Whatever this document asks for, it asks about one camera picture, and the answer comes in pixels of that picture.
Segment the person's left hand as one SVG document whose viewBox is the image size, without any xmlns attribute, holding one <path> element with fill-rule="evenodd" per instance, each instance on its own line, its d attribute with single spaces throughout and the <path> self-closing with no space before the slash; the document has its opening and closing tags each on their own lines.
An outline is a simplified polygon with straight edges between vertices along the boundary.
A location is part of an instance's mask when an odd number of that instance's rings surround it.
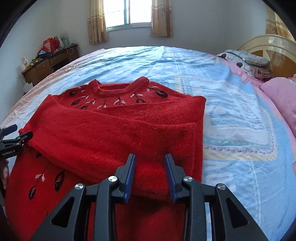
<svg viewBox="0 0 296 241">
<path fill-rule="evenodd" d="M 3 188 L 6 189 L 9 179 L 9 160 L 1 160 L 0 162 L 0 170 L 1 170 L 1 181 L 3 184 Z"/>
</svg>

